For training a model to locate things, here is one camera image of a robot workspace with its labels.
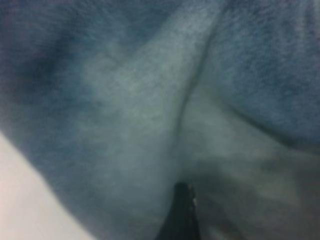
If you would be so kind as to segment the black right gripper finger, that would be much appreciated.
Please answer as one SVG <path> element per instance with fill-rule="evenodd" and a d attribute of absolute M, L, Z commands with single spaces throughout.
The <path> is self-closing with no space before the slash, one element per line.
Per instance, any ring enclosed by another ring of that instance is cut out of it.
<path fill-rule="evenodd" d="M 196 195 L 188 184 L 184 182 L 175 184 L 170 209 L 155 238 L 157 240 L 201 238 L 196 213 Z"/>

